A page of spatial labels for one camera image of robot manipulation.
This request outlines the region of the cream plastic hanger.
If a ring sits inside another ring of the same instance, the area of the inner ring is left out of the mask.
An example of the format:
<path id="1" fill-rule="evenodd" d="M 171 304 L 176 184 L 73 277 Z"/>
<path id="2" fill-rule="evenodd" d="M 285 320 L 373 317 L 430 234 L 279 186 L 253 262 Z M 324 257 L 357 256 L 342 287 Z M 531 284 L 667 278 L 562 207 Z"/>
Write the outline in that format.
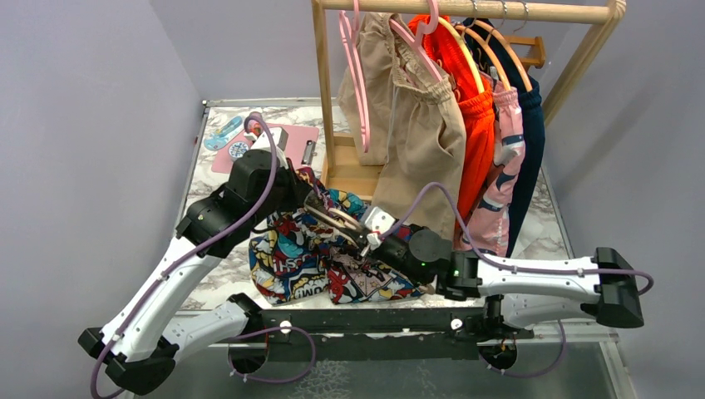
<path id="1" fill-rule="evenodd" d="M 326 209 L 322 199 L 309 192 L 303 201 L 303 208 L 316 220 L 333 229 L 352 246 L 362 249 L 366 245 L 365 229 L 349 214 L 337 208 Z"/>

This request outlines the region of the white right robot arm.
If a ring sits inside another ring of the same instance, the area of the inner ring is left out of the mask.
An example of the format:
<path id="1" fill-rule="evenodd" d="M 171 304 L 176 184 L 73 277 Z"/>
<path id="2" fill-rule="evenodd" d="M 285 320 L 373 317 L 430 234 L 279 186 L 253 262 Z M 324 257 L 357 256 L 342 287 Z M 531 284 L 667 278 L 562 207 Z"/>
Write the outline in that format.
<path id="1" fill-rule="evenodd" d="M 609 328 L 641 328 L 637 271 L 616 250 L 568 260 L 507 259 L 460 251 L 429 229 L 404 240 L 364 228 L 352 237 L 364 258 L 380 261 L 416 286 L 431 284 L 446 299 L 494 298 L 481 331 L 499 338 L 544 321 L 591 319 Z"/>

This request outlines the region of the comic print shorts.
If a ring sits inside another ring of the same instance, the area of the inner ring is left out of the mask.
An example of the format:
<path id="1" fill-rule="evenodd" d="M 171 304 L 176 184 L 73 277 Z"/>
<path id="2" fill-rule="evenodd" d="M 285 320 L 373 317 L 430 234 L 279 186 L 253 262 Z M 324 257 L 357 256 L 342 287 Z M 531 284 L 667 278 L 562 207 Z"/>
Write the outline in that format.
<path id="1" fill-rule="evenodd" d="M 249 241 L 250 277 L 272 305 L 326 294 L 334 304 L 419 298 L 407 276 L 357 249 L 304 208 L 275 212 Z"/>

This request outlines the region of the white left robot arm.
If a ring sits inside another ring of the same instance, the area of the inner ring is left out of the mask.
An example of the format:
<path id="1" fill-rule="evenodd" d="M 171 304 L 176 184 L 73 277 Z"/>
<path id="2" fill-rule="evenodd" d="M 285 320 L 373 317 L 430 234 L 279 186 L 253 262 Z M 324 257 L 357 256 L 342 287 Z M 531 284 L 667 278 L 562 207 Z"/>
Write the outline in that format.
<path id="1" fill-rule="evenodd" d="M 161 261 L 130 302 L 104 327 L 79 336 L 79 345 L 97 360 L 92 396 L 100 396 L 101 372 L 120 392 L 145 395 L 193 353 L 227 338 L 247 342 L 263 333 L 261 308 L 243 293 L 189 321 L 174 316 L 257 224 L 302 207 L 315 185 L 311 168 L 295 169 L 290 159 L 269 150 L 248 150 L 238 158 L 228 180 L 186 210 Z"/>

